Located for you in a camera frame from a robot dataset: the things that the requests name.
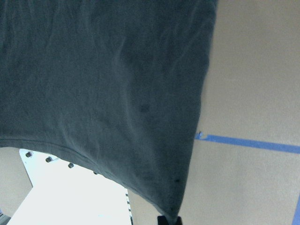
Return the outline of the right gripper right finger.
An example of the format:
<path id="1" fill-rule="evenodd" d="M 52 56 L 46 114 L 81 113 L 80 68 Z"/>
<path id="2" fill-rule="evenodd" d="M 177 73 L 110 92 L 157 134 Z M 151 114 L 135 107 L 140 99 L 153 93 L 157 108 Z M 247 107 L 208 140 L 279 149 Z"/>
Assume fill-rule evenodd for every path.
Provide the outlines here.
<path id="1" fill-rule="evenodd" d="M 182 225 L 182 219 L 181 219 L 181 217 L 177 217 L 175 225 Z"/>

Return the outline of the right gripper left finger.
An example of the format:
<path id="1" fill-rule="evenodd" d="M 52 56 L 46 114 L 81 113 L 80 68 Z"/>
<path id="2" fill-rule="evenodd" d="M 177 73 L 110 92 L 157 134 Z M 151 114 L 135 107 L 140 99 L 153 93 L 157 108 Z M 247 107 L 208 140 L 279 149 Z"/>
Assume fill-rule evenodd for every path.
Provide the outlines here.
<path id="1" fill-rule="evenodd" d="M 158 216 L 157 217 L 157 224 L 158 225 L 168 225 L 168 221 L 165 216 Z"/>

